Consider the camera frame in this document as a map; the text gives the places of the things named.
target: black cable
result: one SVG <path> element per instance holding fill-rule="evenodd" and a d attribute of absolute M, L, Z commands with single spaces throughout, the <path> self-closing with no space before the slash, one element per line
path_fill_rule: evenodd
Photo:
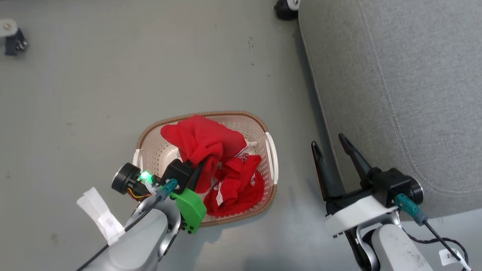
<path fill-rule="evenodd" d="M 457 240 L 454 240 L 454 239 L 450 239 L 450 238 L 446 238 L 446 237 L 440 237 L 430 225 L 428 225 L 427 228 L 435 235 L 435 237 L 438 237 L 441 240 L 439 240 L 438 238 L 434 238 L 434 239 L 430 239 L 430 240 L 419 240 L 419 239 L 413 237 L 412 235 L 408 234 L 405 231 L 405 229 L 403 229 L 403 231 L 407 234 L 407 236 L 410 238 L 410 240 L 412 240 L 414 242 L 417 242 L 417 243 L 420 243 L 420 244 L 433 244 L 433 243 L 441 242 L 442 244 L 445 244 L 444 246 L 446 246 L 447 243 L 445 243 L 445 241 L 452 242 L 452 243 L 458 245 L 460 247 L 460 249 L 464 252 L 464 260 L 467 264 L 469 264 L 469 254 L 467 253 L 467 250 L 464 248 L 464 246 L 462 246 L 461 243 L 459 243 Z"/>
<path fill-rule="evenodd" d="M 154 201 L 153 204 L 147 208 L 145 212 L 143 212 L 134 222 L 129 224 L 127 227 L 125 227 L 124 231 L 127 232 L 128 230 L 132 229 L 141 219 L 143 219 L 160 201 L 162 200 L 162 197 L 157 197 L 156 200 Z M 89 264 L 91 264 L 97 257 L 99 257 L 107 248 L 109 247 L 109 244 L 106 244 L 103 248 L 101 248 L 92 258 L 90 258 L 88 261 L 86 261 L 82 266 L 80 266 L 76 271 L 81 271 L 84 268 L 86 268 Z"/>
<path fill-rule="evenodd" d="M 442 245 L 445 246 L 445 248 L 457 259 L 457 261 L 460 261 L 460 257 L 457 254 L 455 254 L 455 252 L 449 247 L 449 245 L 447 245 L 447 243 L 442 239 L 442 237 L 440 237 L 440 235 L 432 228 L 432 226 L 430 226 L 428 221 L 424 220 L 423 224 L 427 227 L 427 229 L 430 232 L 433 233 L 435 238 L 437 238 L 437 240 L 439 240 L 440 243 L 442 243 Z"/>

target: green led light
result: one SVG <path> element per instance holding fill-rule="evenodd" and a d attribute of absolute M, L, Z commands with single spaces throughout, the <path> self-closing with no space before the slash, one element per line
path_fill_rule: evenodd
<path fill-rule="evenodd" d="M 139 176 L 142 180 L 148 180 L 149 182 L 152 182 L 152 175 L 147 172 L 147 171 L 143 171 L 141 173 L 141 176 Z"/>

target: brown basket rim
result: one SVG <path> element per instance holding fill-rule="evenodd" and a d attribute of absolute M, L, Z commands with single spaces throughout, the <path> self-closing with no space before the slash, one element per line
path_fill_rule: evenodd
<path fill-rule="evenodd" d="M 168 118 L 168 119 L 158 121 L 158 122 L 152 124 L 151 126 L 146 128 L 142 132 L 141 136 L 139 137 L 139 140 L 137 141 L 136 149 L 142 148 L 142 144 L 144 143 L 144 140 L 146 139 L 147 135 L 152 130 L 156 129 L 157 127 L 163 126 L 163 125 L 166 125 L 166 124 L 170 124 L 172 122 L 179 122 L 179 121 L 182 121 L 182 120 L 187 119 L 189 117 L 192 117 L 194 115 L 200 115 L 200 116 L 204 116 L 204 117 L 229 116 L 229 115 L 245 116 L 245 117 L 248 117 L 248 118 L 254 120 L 255 122 L 257 122 L 259 124 L 259 126 L 261 126 L 261 128 L 263 129 L 263 132 L 265 132 L 265 133 L 268 132 L 268 128 L 266 127 L 266 125 L 264 124 L 264 122 L 262 120 L 260 120 L 257 116 L 255 116 L 255 115 L 253 115 L 249 112 L 246 112 L 246 111 L 208 111 L 208 112 L 201 112 L 201 113 L 192 113 L 192 114 L 182 115 L 182 116 L 178 116 L 178 117 Z M 271 194 L 269 196 L 268 201 L 265 204 L 263 204 L 259 209 L 255 210 L 253 212 L 248 211 L 247 213 L 245 213 L 243 215 L 240 215 L 240 216 L 227 217 L 227 218 L 223 218 L 223 219 L 220 219 L 220 220 L 202 222 L 201 227 L 222 225 L 222 224 L 227 224 L 227 223 L 231 223 L 231 222 L 244 220 L 244 219 L 247 219 L 247 218 L 250 218 L 250 217 L 255 217 L 255 216 L 263 213 L 264 211 L 266 211 L 271 206 L 271 204 L 273 204 L 273 200 L 274 200 L 274 197 L 276 195 L 277 189 L 278 189 L 277 184 L 273 184 L 273 187 L 271 188 Z"/>

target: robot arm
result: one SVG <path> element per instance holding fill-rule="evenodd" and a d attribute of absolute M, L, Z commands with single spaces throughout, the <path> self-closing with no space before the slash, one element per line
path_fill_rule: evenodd
<path fill-rule="evenodd" d="M 329 234 L 334 238 L 345 234 L 363 271 L 432 271 L 403 231 L 396 205 L 399 195 L 415 204 L 422 203 L 424 195 L 420 184 L 395 168 L 383 172 L 371 167 L 346 136 L 340 134 L 339 139 L 361 179 L 361 189 L 352 193 L 345 193 L 341 182 L 332 178 L 320 148 L 316 142 L 311 143 L 326 201 Z M 361 230 L 377 223 L 382 226 L 361 235 Z"/>
<path fill-rule="evenodd" d="M 151 196 L 137 207 L 126 226 L 155 201 Z M 174 200 L 158 203 L 142 220 L 86 269 L 92 271 L 155 271 L 181 230 L 181 213 Z"/>
<path fill-rule="evenodd" d="M 106 245 L 80 270 L 154 271 L 180 230 L 196 233 L 206 207 L 193 192 L 203 164 L 172 161 L 162 177 L 127 163 L 115 175 L 112 188 L 141 201 L 111 246 Z"/>

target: basket handle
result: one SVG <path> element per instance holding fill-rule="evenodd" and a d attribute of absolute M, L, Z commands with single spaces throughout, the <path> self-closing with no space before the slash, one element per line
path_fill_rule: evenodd
<path fill-rule="evenodd" d="M 273 184 L 278 184 L 278 155 L 276 153 L 276 147 L 274 146 L 274 141 L 269 132 L 266 135 L 266 147 L 268 148 L 268 162 L 271 176 L 273 177 Z"/>
<path fill-rule="evenodd" d="M 141 149 L 136 149 L 134 157 L 132 157 L 132 164 L 143 170 Z"/>

